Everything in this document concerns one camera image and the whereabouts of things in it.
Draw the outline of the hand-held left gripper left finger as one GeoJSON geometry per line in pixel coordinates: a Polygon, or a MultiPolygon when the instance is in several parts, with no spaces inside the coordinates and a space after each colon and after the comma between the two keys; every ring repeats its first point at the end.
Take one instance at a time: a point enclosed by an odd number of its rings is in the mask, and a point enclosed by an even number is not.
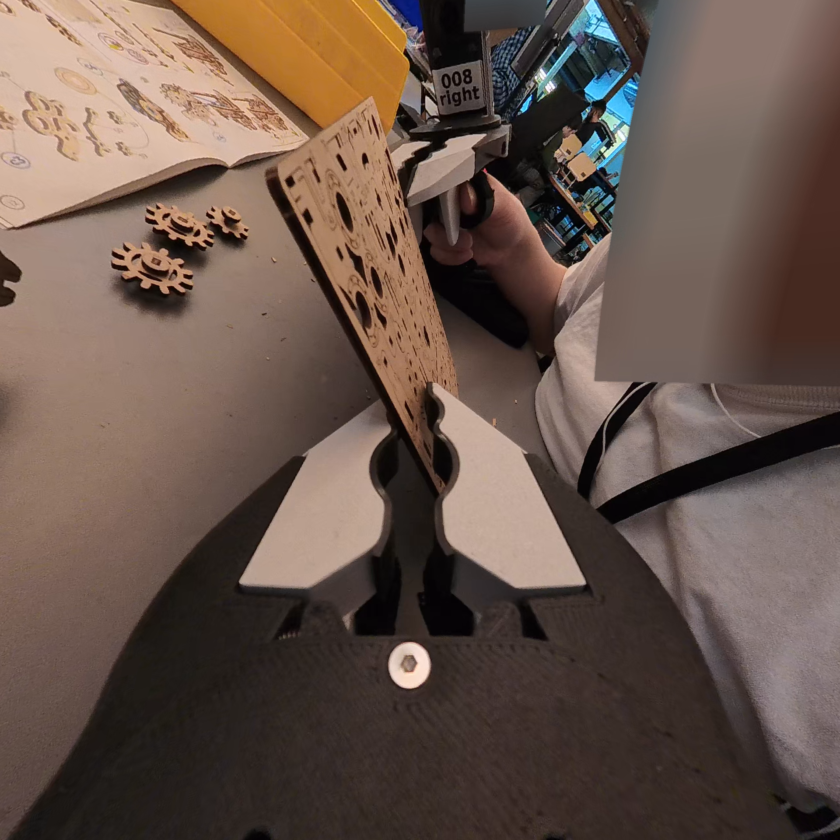
{"type": "Polygon", "coordinates": [[[303,456],[239,587],[328,602],[341,614],[385,597],[396,576],[386,486],[397,434],[375,402],[303,456]]]}

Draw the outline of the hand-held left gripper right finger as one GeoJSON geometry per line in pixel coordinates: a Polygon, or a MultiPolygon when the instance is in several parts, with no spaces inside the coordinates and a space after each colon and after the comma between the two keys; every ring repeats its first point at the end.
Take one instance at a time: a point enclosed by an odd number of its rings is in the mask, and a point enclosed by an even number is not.
{"type": "Polygon", "coordinates": [[[427,384],[437,543],[472,612],[583,592],[585,577],[527,453],[438,383],[427,384]]]}

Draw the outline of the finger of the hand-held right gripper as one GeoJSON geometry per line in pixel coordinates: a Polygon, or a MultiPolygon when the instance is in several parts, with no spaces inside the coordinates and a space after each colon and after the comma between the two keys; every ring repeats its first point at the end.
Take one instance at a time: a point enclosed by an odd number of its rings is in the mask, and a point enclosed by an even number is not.
{"type": "Polygon", "coordinates": [[[469,181],[476,173],[472,146],[445,146],[420,161],[405,193],[406,203],[425,203],[469,181]]]}
{"type": "Polygon", "coordinates": [[[392,150],[393,165],[420,165],[442,161],[452,153],[446,142],[409,141],[392,150]]]}

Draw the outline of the plywood sheet with uncut parts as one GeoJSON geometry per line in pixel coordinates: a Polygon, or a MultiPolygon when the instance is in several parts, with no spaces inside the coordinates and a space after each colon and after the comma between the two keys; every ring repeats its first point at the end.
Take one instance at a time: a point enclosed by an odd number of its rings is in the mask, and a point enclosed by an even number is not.
{"type": "Polygon", "coordinates": [[[437,492],[427,385],[455,363],[375,100],[290,152],[266,183],[353,350],[437,492]]]}

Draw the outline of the small wooden gear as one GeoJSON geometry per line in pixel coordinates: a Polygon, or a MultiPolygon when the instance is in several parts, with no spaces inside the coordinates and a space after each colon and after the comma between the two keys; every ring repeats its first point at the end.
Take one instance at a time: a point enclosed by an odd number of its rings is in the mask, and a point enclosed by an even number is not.
{"type": "Polygon", "coordinates": [[[166,248],[154,249],[148,243],[124,243],[114,248],[110,265],[123,281],[163,297],[182,297],[194,288],[193,273],[183,259],[173,258],[166,248]]]}
{"type": "Polygon", "coordinates": [[[154,234],[186,249],[205,251],[214,246],[214,233],[193,213],[162,203],[145,208],[144,221],[154,234]]]}

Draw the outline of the person's right hand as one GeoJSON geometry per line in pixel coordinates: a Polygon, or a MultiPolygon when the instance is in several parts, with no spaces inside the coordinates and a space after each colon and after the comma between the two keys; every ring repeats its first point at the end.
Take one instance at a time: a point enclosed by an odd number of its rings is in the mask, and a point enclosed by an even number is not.
{"type": "Polygon", "coordinates": [[[430,246],[431,256],[446,266],[473,260],[488,270],[512,269],[516,273],[560,268],[519,200],[492,175],[486,175],[486,181],[493,198],[490,215],[473,228],[462,227],[454,244],[448,242],[441,223],[426,226],[423,237],[430,246]]]}

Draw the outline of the black office chair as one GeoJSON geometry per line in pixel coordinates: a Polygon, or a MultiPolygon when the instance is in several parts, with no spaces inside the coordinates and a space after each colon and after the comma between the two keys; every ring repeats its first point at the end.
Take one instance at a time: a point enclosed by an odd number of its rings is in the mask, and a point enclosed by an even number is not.
{"type": "Polygon", "coordinates": [[[584,95],[563,84],[536,101],[512,121],[508,153],[511,165],[515,167],[540,152],[557,132],[571,126],[589,106],[584,95]]]}

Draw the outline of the yellow plastic bin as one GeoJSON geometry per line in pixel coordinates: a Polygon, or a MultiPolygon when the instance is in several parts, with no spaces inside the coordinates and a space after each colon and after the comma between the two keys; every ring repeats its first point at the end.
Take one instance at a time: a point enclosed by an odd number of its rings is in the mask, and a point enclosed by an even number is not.
{"type": "Polygon", "coordinates": [[[174,1],[191,20],[328,128],[368,98],[385,131],[409,71],[406,33],[376,1],[174,1]]]}

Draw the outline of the printed instruction booklet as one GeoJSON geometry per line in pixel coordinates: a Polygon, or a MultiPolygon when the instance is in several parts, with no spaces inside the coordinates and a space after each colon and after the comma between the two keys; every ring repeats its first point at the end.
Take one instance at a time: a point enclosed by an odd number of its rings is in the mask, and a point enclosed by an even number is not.
{"type": "Polygon", "coordinates": [[[170,8],[1,2],[2,228],[307,140],[170,8]]]}

